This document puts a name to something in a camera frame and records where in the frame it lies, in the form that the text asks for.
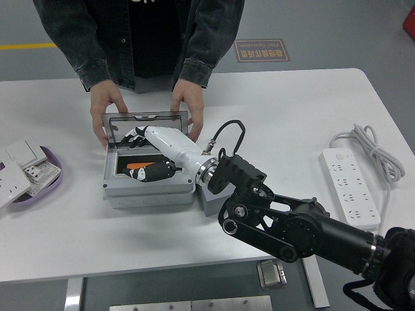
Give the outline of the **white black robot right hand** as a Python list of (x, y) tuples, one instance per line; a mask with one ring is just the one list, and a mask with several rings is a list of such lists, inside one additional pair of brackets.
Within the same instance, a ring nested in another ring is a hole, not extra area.
[(213, 177), (218, 160), (202, 150), (176, 128), (142, 126), (130, 130), (122, 142), (130, 146), (143, 146), (149, 142), (167, 159), (139, 169), (123, 170), (123, 174), (142, 182), (153, 182), (174, 176), (178, 168), (185, 169), (196, 184), (208, 184)]

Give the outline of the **person's right hand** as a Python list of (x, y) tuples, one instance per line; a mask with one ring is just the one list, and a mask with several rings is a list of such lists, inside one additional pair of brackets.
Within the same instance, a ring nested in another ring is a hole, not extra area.
[(112, 104), (115, 104), (119, 113), (128, 113), (128, 108), (118, 86), (111, 80), (105, 80), (92, 86), (90, 95), (90, 114), (93, 132), (100, 144), (106, 148), (108, 146), (108, 137), (104, 131), (102, 116), (106, 113), (107, 107)]

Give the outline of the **person's left hand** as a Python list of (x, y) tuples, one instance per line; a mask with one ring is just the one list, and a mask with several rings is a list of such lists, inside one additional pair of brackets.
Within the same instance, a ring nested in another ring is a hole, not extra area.
[(172, 91), (171, 112), (177, 112), (180, 104), (184, 103), (190, 112), (189, 124), (191, 131), (188, 137), (196, 142), (204, 126), (204, 98), (202, 87), (198, 84), (179, 79)]

